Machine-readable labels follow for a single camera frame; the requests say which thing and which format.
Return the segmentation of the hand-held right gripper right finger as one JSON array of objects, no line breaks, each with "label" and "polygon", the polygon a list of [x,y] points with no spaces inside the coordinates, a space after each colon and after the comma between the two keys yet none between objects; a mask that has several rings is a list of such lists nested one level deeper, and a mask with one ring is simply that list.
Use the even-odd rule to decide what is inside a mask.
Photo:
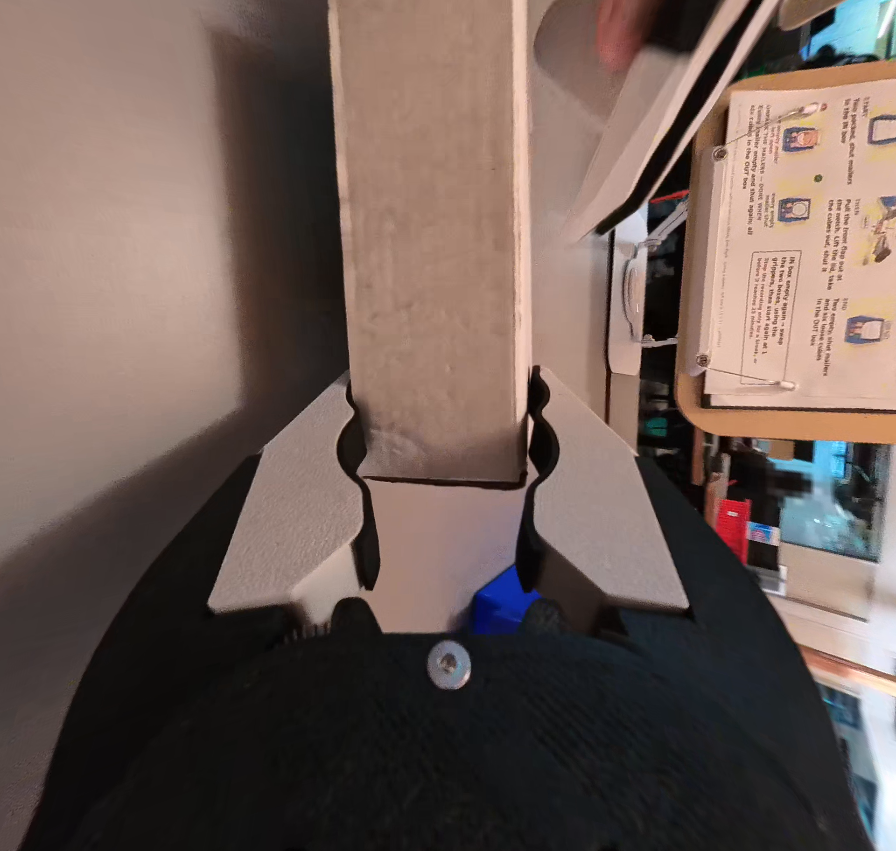
[{"label": "hand-held right gripper right finger", "polygon": [[534,476],[516,542],[521,587],[556,604],[577,633],[622,626],[622,611],[679,616],[689,600],[636,455],[540,366],[528,415]]}]

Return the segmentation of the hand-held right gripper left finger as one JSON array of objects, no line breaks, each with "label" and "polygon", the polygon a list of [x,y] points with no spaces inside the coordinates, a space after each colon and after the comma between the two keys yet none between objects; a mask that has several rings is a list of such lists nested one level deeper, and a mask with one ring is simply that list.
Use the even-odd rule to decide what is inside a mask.
[{"label": "hand-held right gripper left finger", "polygon": [[380,546],[358,470],[364,431],[344,373],[263,449],[210,592],[217,614],[282,607],[330,621],[375,587]]}]

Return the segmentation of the blue plastic bin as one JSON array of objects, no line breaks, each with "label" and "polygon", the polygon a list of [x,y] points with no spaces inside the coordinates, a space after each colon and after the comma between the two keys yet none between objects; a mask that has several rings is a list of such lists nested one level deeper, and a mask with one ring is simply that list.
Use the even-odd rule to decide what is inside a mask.
[{"label": "blue plastic bin", "polygon": [[536,590],[523,590],[518,571],[512,565],[476,592],[469,614],[469,632],[477,635],[517,633],[525,614],[540,597]]}]

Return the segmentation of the white cardboard mailer box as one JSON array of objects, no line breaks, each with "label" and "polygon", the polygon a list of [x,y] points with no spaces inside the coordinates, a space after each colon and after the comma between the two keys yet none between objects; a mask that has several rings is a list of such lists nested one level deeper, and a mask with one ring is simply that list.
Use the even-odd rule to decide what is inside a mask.
[{"label": "white cardboard mailer box", "polygon": [[328,0],[364,476],[523,481],[534,43],[561,1]]}]

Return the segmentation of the person's left hand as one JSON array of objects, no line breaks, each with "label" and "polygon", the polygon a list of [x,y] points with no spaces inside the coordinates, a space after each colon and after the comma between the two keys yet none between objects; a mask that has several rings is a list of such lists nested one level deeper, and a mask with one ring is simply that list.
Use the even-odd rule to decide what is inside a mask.
[{"label": "person's left hand", "polygon": [[600,0],[597,51],[612,73],[629,69],[656,24],[666,0]]}]

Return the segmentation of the red box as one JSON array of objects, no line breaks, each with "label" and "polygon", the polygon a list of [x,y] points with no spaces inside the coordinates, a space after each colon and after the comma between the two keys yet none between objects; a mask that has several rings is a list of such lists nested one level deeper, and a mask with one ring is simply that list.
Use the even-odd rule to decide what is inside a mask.
[{"label": "red box", "polygon": [[722,499],[716,509],[715,531],[742,565],[748,562],[752,501]]}]

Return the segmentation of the instruction sheet on clipboard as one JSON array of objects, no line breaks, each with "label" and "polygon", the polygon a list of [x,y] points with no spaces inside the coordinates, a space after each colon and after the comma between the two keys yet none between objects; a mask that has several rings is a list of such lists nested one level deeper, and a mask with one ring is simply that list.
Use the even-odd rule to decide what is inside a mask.
[{"label": "instruction sheet on clipboard", "polygon": [[678,406],[696,427],[716,434],[769,439],[894,443],[894,411],[711,408],[703,395],[708,359],[699,353],[711,310],[711,256],[719,220],[719,206],[713,202],[713,179],[721,174],[720,164],[726,156],[732,94],[826,89],[888,78],[894,79],[894,61],[757,76],[729,87],[700,126],[693,143],[675,378]]}]

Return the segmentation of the printed instruction sheet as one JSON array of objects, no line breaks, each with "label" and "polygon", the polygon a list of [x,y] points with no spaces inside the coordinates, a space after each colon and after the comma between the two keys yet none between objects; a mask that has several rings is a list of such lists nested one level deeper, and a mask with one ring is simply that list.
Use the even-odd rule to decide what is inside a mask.
[{"label": "printed instruction sheet", "polygon": [[894,411],[895,85],[736,91],[700,355],[714,409]]}]

